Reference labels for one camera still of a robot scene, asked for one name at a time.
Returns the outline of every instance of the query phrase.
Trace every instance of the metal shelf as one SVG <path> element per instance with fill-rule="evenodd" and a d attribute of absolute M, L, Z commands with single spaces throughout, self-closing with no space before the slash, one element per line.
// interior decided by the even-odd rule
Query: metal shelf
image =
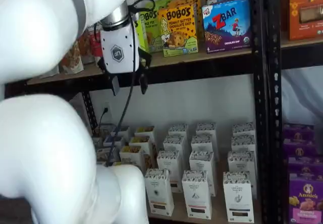
<path fill-rule="evenodd" d="M 251 60 L 251 49 L 207 54 L 201 46 L 201 52 L 164 58 L 162 52 L 152 55 L 151 68 L 148 72 L 148 83 L 169 83 L 176 81 L 214 78 L 231 75 L 252 74 L 254 65 Z M 95 65 L 86 65 L 85 70 L 75 75 L 61 73 L 53 77 L 34 78 L 26 82 L 28 93 L 77 93 L 109 89 L 107 75 Z M 118 75 L 120 87 L 131 84 L 131 74 Z"/>

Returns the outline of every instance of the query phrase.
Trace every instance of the power cord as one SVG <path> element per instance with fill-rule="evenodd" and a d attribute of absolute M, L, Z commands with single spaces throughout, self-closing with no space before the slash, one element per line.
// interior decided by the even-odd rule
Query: power cord
<path fill-rule="evenodd" d="M 142 2 L 142 1 L 151 1 L 153 3 L 153 7 L 152 8 L 135 8 L 135 6 L 139 3 L 139 2 Z M 137 0 L 135 3 L 133 3 L 132 5 L 129 6 L 129 18 L 130 18 L 130 24 L 131 24 L 131 28 L 132 28 L 132 40 L 133 40 L 133 71 L 132 71 L 132 79 L 131 79 L 131 86 L 130 86 L 130 91 L 129 91 L 129 95 L 128 95 L 128 98 L 127 98 L 127 102 L 126 102 L 126 105 L 125 105 L 125 108 L 123 109 L 123 112 L 122 112 L 122 115 L 120 117 L 120 120 L 119 120 L 119 123 L 117 124 L 117 127 L 115 129 L 115 135 L 113 137 L 113 140 L 112 140 L 112 144 L 111 144 L 111 148 L 110 148 L 110 152 L 109 152 L 109 155 L 107 157 L 107 161 L 106 161 L 106 166 L 109 166 L 109 163 L 110 163 L 110 160 L 111 160 L 111 157 L 112 157 L 112 150 L 115 146 L 115 140 L 116 140 L 116 137 L 118 136 L 118 133 L 120 132 L 120 128 L 121 128 L 121 124 L 123 122 L 123 119 L 126 115 L 126 112 L 127 112 L 127 109 L 128 109 L 128 106 L 129 106 L 129 103 L 130 103 L 130 99 L 131 99 L 131 96 L 132 96 L 132 91 L 133 91 L 133 87 L 135 85 L 135 78 L 136 78 L 136 38 L 135 38 L 135 27 L 133 25 L 133 20 L 132 20 L 132 17 L 131 17 L 131 13 L 133 14 L 136 14 L 138 12 L 150 12 L 150 11 L 153 11 L 155 9 L 155 1 L 154 0 Z"/>

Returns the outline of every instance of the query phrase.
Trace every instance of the yellow box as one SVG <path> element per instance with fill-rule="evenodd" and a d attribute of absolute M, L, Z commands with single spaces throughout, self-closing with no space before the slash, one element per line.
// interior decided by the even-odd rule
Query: yellow box
<path fill-rule="evenodd" d="M 189 2 L 158 11 L 160 34 L 164 56 L 176 56 L 198 52 L 196 29 L 196 3 Z"/>

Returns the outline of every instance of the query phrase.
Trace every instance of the white tea box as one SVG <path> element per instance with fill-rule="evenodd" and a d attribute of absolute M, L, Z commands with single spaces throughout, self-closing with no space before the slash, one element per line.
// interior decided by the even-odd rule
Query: white tea box
<path fill-rule="evenodd" d="M 232 135 L 234 137 L 240 135 L 252 135 L 256 137 L 256 130 L 254 128 L 253 122 L 234 124 L 232 127 Z"/>
<path fill-rule="evenodd" d="M 113 136 L 108 136 L 103 142 L 103 147 L 111 147 L 113 141 Z M 115 147 L 120 151 L 126 145 L 126 140 L 122 136 L 117 136 L 115 138 Z"/>
<path fill-rule="evenodd" d="M 172 192 L 182 193 L 183 167 L 179 151 L 159 151 L 157 163 L 160 170 L 169 171 Z"/>
<path fill-rule="evenodd" d="M 120 158 L 122 162 L 133 162 L 143 174 L 146 173 L 145 159 L 140 146 L 124 146 L 120 151 Z"/>
<path fill-rule="evenodd" d="M 254 223 L 248 172 L 224 172 L 223 188 L 228 222 Z"/>
<path fill-rule="evenodd" d="M 100 148 L 96 151 L 96 161 L 97 162 L 106 162 L 108 156 L 110 154 L 111 148 Z M 111 162 L 118 162 L 120 161 L 120 157 L 118 154 L 118 150 L 114 147 L 112 150 L 112 157 L 110 159 Z"/>
<path fill-rule="evenodd" d="M 198 123 L 196 127 L 196 134 L 210 134 L 213 145 L 214 159 L 218 162 L 220 160 L 219 157 L 219 149 L 218 149 L 218 141 L 217 141 L 217 125 L 216 123 Z"/>
<path fill-rule="evenodd" d="M 211 138 L 212 135 L 206 133 L 192 137 L 192 151 L 213 152 L 213 144 Z"/>
<path fill-rule="evenodd" d="M 254 152 L 234 152 L 228 153 L 228 165 L 230 172 L 250 172 L 251 192 L 252 197 L 257 199 L 257 173 L 254 158 Z"/>
<path fill-rule="evenodd" d="M 188 152 L 191 152 L 191 146 L 188 144 L 188 124 L 175 124 L 171 125 L 168 130 L 168 135 L 182 135 L 185 137 L 185 145 L 188 147 Z"/>
<path fill-rule="evenodd" d="M 250 151 L 254 152 L 255 164 L 256 164 L 256 173 L 258 171 L 257 167 L 257 149 L 256 142 L 253 135 L 239 135 L 231 138 L 231 148 L 234 152 L 244 152 Z"/>
<path fill-rule="evenodd" d="M 151 213 L 172 216 L 174 201 L 169 171 L 148 169 L 145 185 Z"/>
<path fill-rule="evenodd" d="M 152 142 L 150 137 L 133 137 L 129 142 L 129 146 L 140 146 L 145 158 L 146 169 L 151 169 L 156 166 L 152 150 Z"/>
<path fill-rule="evenodd" d="M 182 135 L 168 135 L 163 141 L 165 151 L 179 151 L 184 170 L 189 170 L 189 153 L 185 145 L 185 137 Z"/>
<path fill-rule="evenodd" d="M 156 159 L 160 146 L 158 146 L 158 143 L 156 141 L 157 137 L 156 137 L 155 126 L 138 127 L 135 132 L 135 136 L 136 137 L 150 137 L 151 142 L 152 142 L 152 150 L 153 150 L 154 159 Z"/>
<path fill-rule="evenodd" d="M 116 129 L 111 132 L 111 135 L 114 136 L 116 134 Z M 125 139 L 126 142 L 130 141 L 131 138 L 131 130 L 129 126 L 120 127 L 120 131 L 118 132 L 118 136 L 121 136 Z"/>
<path fill-rule="evenodd" d="M 218 182 L 213 152 L 192 151 L 190 155 L 191 170 L 207 171 L 207 181 L 211 196 L 217 195 Z"/>
<path fill-rule="evenodd" d="M 211 219 L 212 203 L 206 171 L 184 171 L 182 178 L 188 217 Z"/>

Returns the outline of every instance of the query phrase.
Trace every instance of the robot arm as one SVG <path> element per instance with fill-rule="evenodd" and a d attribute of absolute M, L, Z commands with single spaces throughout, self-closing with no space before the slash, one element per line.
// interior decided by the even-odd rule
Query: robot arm
<path fill-rule="evenodd" d="M 87 26 L 124 1 L 0 0 L 0 194 L 25 197 L 35 223 L 148 223 L 140 170 L 97 167 L 68 103 L 46 95 L 3 100 L 5 83 L 51 70 Z"/>
<path fill-rule="evenodd" d="M 0 0 L 0 84 L 53 69 L 83 30 L 125 0 Z"/>
<path fill-rule="evenodd" d="M 35 223 L 148 223 L 141 171 L 96 166 L 92 139 L 67 102 L 11 98 L 0 116 L 0 194 L 25 197 Z"/>

